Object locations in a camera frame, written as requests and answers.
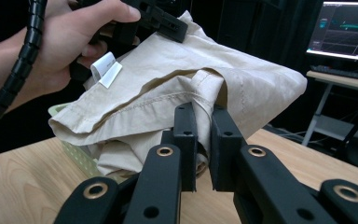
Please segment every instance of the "computer monitor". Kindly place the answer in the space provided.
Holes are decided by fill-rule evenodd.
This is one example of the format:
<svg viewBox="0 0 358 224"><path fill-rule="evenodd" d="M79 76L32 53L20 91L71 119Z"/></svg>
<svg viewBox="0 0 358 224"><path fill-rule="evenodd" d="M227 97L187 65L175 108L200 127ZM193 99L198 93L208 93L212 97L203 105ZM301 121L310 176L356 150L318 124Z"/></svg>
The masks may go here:
<svg viewBox="0 0 358 224"><path fill-rule="evenodd" d="M307 53L358 62L358 2L324 2Z"/></svg>

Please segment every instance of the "folded cloth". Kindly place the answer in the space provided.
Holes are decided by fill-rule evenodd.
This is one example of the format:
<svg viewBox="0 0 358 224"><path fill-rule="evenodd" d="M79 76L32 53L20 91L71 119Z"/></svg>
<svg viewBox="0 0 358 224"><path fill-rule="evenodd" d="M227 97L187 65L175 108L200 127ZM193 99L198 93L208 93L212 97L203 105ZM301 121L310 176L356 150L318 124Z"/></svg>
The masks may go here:
<svg viewBox="0 0 358 224"><path fill-rule="evenodd" d="M109 88L96 83L49 121L62 141L92 146L103 175L140 172L178 105L193 105L202 171L214 104L227 108L246 139L306 89L298 72L215 43L188 12L179 19L188 24L182 44L152 34L121 59Z"/></svg>

